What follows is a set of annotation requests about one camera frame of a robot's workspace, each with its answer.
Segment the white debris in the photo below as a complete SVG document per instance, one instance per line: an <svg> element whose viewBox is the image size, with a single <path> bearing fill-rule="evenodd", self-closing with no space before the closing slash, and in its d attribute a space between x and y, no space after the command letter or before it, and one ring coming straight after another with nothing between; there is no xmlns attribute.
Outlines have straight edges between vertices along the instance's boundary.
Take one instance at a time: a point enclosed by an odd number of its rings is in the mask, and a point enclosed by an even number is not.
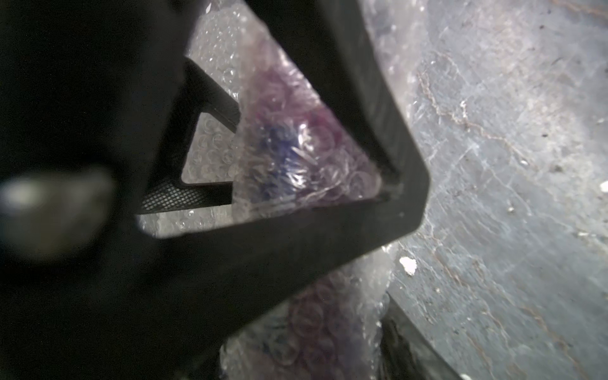
<svg viewBox="0 0 608 380"><path fill-rule="evenodd" d="M418 267L418 264L416 263L415 259L409 257L402 257L399 259L399 262L401 263L401 265L403 265L403 269L408 275L413 276L414 273L416 273L416 268Z"/></svg>
<svg viewBox="0 0 608 380"><path fill-rule="evenodd" d="M385 246L382 246L382 251L385 253L388 253L392 250L393 248L393 244L386 244Z"/></svg>
<svg viewBox="0 0 608 380"><path fill-rule="evenodd" d="M466 113L466 100L460 102L460 108L462 108L462 118L467 120L469 116Z"/></svg>

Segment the concrete floor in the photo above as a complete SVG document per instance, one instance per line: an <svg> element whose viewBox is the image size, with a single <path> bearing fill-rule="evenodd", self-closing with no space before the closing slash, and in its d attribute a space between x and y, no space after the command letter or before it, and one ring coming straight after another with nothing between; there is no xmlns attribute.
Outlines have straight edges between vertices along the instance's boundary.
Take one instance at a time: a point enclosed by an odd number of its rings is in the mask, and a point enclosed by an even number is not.
<svg viewBox="0 0 608 380"><path fill-rule="evenodd" d="M608 2L427 12L411 129L434 183L390 292L473 379L603 379Z"/></svg>

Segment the crack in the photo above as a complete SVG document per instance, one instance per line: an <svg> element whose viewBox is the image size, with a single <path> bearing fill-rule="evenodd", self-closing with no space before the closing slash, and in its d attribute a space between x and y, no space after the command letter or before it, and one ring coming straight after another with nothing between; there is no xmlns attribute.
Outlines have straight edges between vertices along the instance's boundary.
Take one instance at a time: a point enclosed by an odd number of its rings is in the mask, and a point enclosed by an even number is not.
<svg viewBox="0 0 608 380"><path fill-rule="evenodd" d="M471 286L469 284L467 284L464 280L462 280L457 273L455 273L452 269L450 269L450 267L447 265L447 263L445 262L445 260L441 256L439 256L439 254L437 253L437 250L440 247L443 247L443 248L446 248L446 249L449 249L449 248L445 247L445 245L443 244L443 242L441 240L439 240L434 235L433 230L431 230L431 235L426 235L426 234L424 234L422 232L416 232L415 235L418 235L419 237L421 237L422 239L425 239L427 241L434 241L434 242L436 242L436 245L430 250L430 255L441 265L443 271L447 274L447 276L449 278L451 278L454 282L456 282L456 284L469 289L469 291L471 292L471 294L473 294Z"/></svg>
<svg viewBox="0 0 608 380"><path fill-rule="evenodd" d="M589 376L587 375L585 370L582 369L581 363L570 354L570 350L569 350L570 346L568 345L568 342L566 342L562 336L556 334L552 330L549 330L547 323L545 322L545 320L542 318L542 316L537 311L535 311L531 308L525 307L525 306L521 306L519 309L527 316L534 318L534 320L540 326L540 328L543 329L543 331L545 331L549 335L549 337L553 340L553 342L555 342L555 344L562 351L564 356L567 357L572 362L579 378L581 378L583 380L589 380Z"/></svg>
<svg viewBox="0 0 608 380"><path fill-rule="evenodd" d="M506 372L510 379L513 379L511 375L515 376L515 379L526 380L528 379L528 374L526 371L521 369L517 364L510 363L506 366Z"/></svg>
<svg viewBox="0 0 608 380"><path fill-rule="evenodd" d="M492 369L492 359L490 359L488 357L488 355L486 355L486 352L483 351L482 346L479 344L479 342L477 342L475 340L475 338L473 338L471 336L471 334L469 334L469 332L467 331L466 333L466 337L469 338L470 343L473 345L473 347L475 347L475 350L477 351L477 354L480 356L480 358L483 360L483 362L486 365L486 368L488 369L488 371L490 372L490 376L492 376L493 379L496 379L496 377L494 377L494 370Z"/></svg>
<svg viewBox="0 0 608 380"><path fill-rule="evenodd" d="M603 9L593 8L593 7L589 7L587 5L575 4L575 3L561 1L561 0L551 0L551 2L558 7L563 7L563 8L569 9L573 12L586 13L588 15L598 16L598 17L608 20L608 11L603 10Z"/></svg>
<svg viewBox="0 0 608 380"><path fill-rule="evenodd" d="M404 288L407 288L407 285L399 277L395 277L395 281L397 281L400 285L403 285ZM414 301L415 301L415 306L417 306L418 309L422 312L424 319L426 319L426 321L430 325L434 325L437 322L437 320L435 320L435 318L433 318L430 315L429 311L427 310L426 306L424 305L424 302L420 302L417 297L414 297L412 299L414 299Z"/></svg>
<svg viewBox="0 0 608 380"><path fill-rule="evenodd" d="M494 315L492 314L492 312L489 309L484 310L484 313L486 313L486 315L488 317L490 317L492 322L494 322L496 327L498 329L500 329L500 336L502 336L503 340L505 341L505 346L507 348L509 348L510 337L509 337L509 334L506 332L505 327L503 326L502 322L497 317L494 317Z"/></svg>
<svg viewBox="0 0 608 380"><path fill-rule="evenodd" d="M451 60L451 58L449 59L449 61L455 66L455 63L453 60ZM525 155L522 152L520 152L516 147L514 147L513 144L511 144L511 142L509 142L509 140L507 140L504 137L490 134L480 124L471 122L469 119L468 113L467 113L467 109L466 109L466 100L463 100L460 103L460 108L462 109L462 116L461 117L456 116L456 114L454 112L450 112L445 109L442 109L442 107L439 105L439 103L437 102L437 98L435 98L435 96L433 95L433 92L430 90L430 78L429 78L429 74L426 71L418 71L418 80L420 82L420 86L421 86L424 96L428 99L428 101L430 101L430 105L435 110L435 113L437 114L437 116L449 118L456 125L463 126L466 131L470 131L471 128L473 128L473 129L477 130L479 135L484 137L485 139L495 140L495 141L503 143L504 146L507 148L507 150L509 150L511 153L513 153L515 156L517 156L519 158L518 161L521 161L522 159L524 159L528 163L530 163L530 165L532 167L536 168L536 166L531 163L531 160L526 159Z"/></svg>
<svg viewBox="0 0 608 380"><path fill-rule="evenodd" d="M452 173L454 172L454 170L456 169L456 166L458 166L467 156L467 154L469 154L472 150L474 149L474 147L468 147L465 152L463 154L460 155L460 157L458 157L456 160L454 160L454 162L450 165L450 167L445 170L445 175L441 178L440 182L437 182L437 184L435 185L435 189L437 191L433 192L433 194L431 194L431 197L429 198L429 202L434 199L434 197L441 192L445 191L445 188L443 188L443 185L445 183L450 183L452 180Z"/></svg>
<svg viewBox="0 0 608 380"><path fill-rule="evenodd" d="M435 53L436 55L438 55L439 57L443 57L446 59L446 61L450 62L450 64L454 67L454 69L456 70L456 74L458 74L458 76L460 78L462 78L463 81L465 81L465 83L467 85L469 85L469 81L467 81L467 79L465 78L464 75L462 75L462 73L460 72L460 68L458 67L458 65L456 64L456 62L454 62L454 60L452 59L452 57L450 57L449 54L444 53L444 52L440 52L439 50L433 50L433 53Z"/></svg>
<svg viewBox="0 0 608 380"><path fill-rule="evenodd" d="M500 178L498 178L498 176L496 175L496 172L491 168L491 167L487 167L487 169L489 170L492 178L494 178L501 186L503 186L505 189L510 190L513 194L515 194L515 197L517 199L519 199L519 201L524 204L524 206L526 207L527 210L527 215L528 216L532 216L532 208L530 207L530 205L526 202L526 200L519 195L519 193L517 191L515 191L515 189L513 189L511 186L509 186L508 184L504 183Z"/></svg>
<svg viewBox="0 0 608 380"><path fill-rule="evenodd" d="M427 157L427 159L426 159L427 165L430 164L430 162L433 160L433 158L435 158L435 156L437 155L437 153L440 150L439 147L442 146L446 142L447 142L447 139L443 139L431 147L431 150L433 152L431 152L430 156Z"/></svg>
<svg viewBox="0 0 608 380"><path fill-rule="evenodd" d="M473 260L473 263L471 264L473 265L473 269L475 269L475 271L477 272L477 274L479 275L479 277L482 278L483 282L486 281L486 275L483 273L482 271L482 267L479 263L478 259Z"/></svg>
<svg viewBox="0 0 608 380"><path fill-rule="evenodd" d="M593 230L589 230L588 228L578 227L578 223L574 223L573 226L563 223L552 215L543 212L537 212L537 216L545 219L549 219L555 224L561 226L565 232L569 235L577 236L579 238L589 237L585 239L585 241L589 244L592 244L593 247L597 248L597 250L601 253L608 254L608 250L606 250L606 244L601 241L602 233L594 232Z"/></svg>

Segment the wrapped object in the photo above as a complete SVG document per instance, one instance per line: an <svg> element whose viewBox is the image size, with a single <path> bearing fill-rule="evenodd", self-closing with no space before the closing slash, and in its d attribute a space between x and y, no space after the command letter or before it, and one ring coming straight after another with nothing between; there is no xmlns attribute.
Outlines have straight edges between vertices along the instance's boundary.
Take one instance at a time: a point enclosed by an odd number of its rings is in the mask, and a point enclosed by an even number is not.
<svg viewBox="0 0 608 380"><path fill-rule="evenodd" d="M374 197L375 165L254 16L245 29L235 221ZM389 247L366 255L246 327L224 347L228 378L376 378L393 260Z"/></svg>

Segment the black plastic bracket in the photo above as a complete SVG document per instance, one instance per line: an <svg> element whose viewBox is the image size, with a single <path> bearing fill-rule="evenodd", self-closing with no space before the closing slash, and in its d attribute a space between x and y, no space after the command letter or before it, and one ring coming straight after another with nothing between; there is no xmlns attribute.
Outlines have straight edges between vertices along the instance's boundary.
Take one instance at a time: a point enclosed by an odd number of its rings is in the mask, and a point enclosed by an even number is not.
<svg viewBox="0 0 608 380"><path fill-rule="evenodd" d="M180 117L171 116L174 100L181 88L197 93L184 87L183 53L199 3L9 1L0 24L0 181L100 164L119 184L103 233L68 255L74 260L13 262L18 255L0 242L0 355L18 378L171 376L189 358L214 358L227 336L313 280L419 226L429 175L357 1L248 3L378 163L384 193L166 240L145 235L134 215L160 184L151 178L168 173L157 163L175 152L164 146L170 119ZM169 144L191 139L186 116ZM227 202L227 193L208 204Z"/></svg>
<svg viewBox="0 0 608 380"><path fill-rule="evenodd" d="M138 213L157 213L232 202L232 183L186 184L181 174L202 112L237 131L238 103L196 63L186 59L185 80L173 110Z"/></svg>

